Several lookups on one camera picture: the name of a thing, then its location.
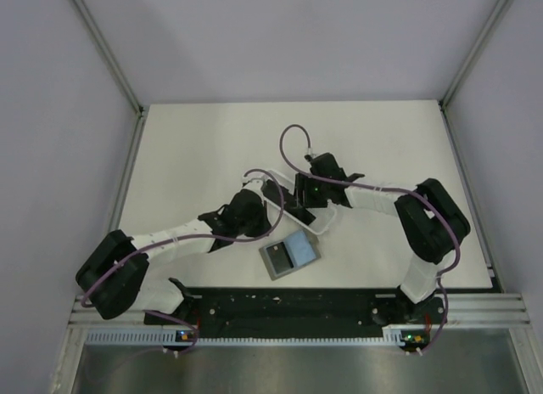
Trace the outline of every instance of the white table surface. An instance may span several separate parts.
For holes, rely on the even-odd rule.
[[[472,224],[458,268],[445,287],[491,286],[449,139],[435,101],[262,104],[160,104],[150,107],[120,228],[145,234],[175,227],[228,203],[252,167],[294,178],[278,140],[291,123],[305,126],[315,153],[332,152],[347,175],[420,183],[439,179]],[[304,169],[305,138],[285,140],[291,160]],[[395,217],[339,207],[320,237],[322,259],[271,281],[258,249],[295,231],[285,218],[268,239],[211,254],[184,256],[164,266],[166,277],[187,286],[389,288],[403,279],[411,248]],[[273,222],[277,212],[268,208]]]

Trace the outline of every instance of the enclosure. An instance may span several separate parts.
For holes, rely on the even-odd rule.
[[[0,0],[5,391],[542,392],[542,5]],[[428,354],[398,355],[408,325],[359,333],[357,309],[333,311],[393,293],[407,271],[401,227],[373,211],[339,209],[318,236],[322,259],[277,280],[258,249],[299,228],[287,218],[269,240],[157,269],[204,297],[203,322],[311,293],[336,302],[321,308],[330,319],[279,333],[268,312],[229,318],[177,358],[142,336],[179,328],[81,307],[76,272],[108,231],[189,222],[253,167],[294,177],[277,145],[292,123],[348,174],[438,178],[466,215]],[[303,140],[285,139],[296,166]]]

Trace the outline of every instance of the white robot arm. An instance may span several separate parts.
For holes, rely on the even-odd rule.
[[[250,180],[229,204],[179,227],[133,237],[121,230],[109,233],[78,271],[76,282],[104,319],[128,309],[174,312],[188,291],[177,279],[154,277],[154,269],[179,256],[246,241],[236,239],[240,235],[247,240],[267,236],[281,217],[274,226],[269,223],[262,186],[262,180]]]
[[[471,230],[441,183],[431,178],[408,186],[374,183],[361,174],[347,177],[332,154],[305,158],[311,164],[311,173],[296,168],[298,202],[305,208],[318,208],[331,200],[345,207],[398,217],[413,250],[410,267],[399,286],[400,294],[411,306],[431,298],[440,271],[451,264],[455,255],[455,241],[460,244]],[[428,206],[441,215],[446,226]]]

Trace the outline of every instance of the small box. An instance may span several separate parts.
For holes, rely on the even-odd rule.
[[[304,230],[290,234],[286,239],[259,249],[264,265],[275,280],[321,258],[316,248],[318,238]]]

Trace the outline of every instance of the white wall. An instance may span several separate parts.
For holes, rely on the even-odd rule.
[[[0,0],[0,392],[48,389],[135,116],[68,0]]]
[[[543,341],[543,0],[515,0],[451,106],[501,276]]]
[[[496,0],[87,0],[145,103],[438,99]]]

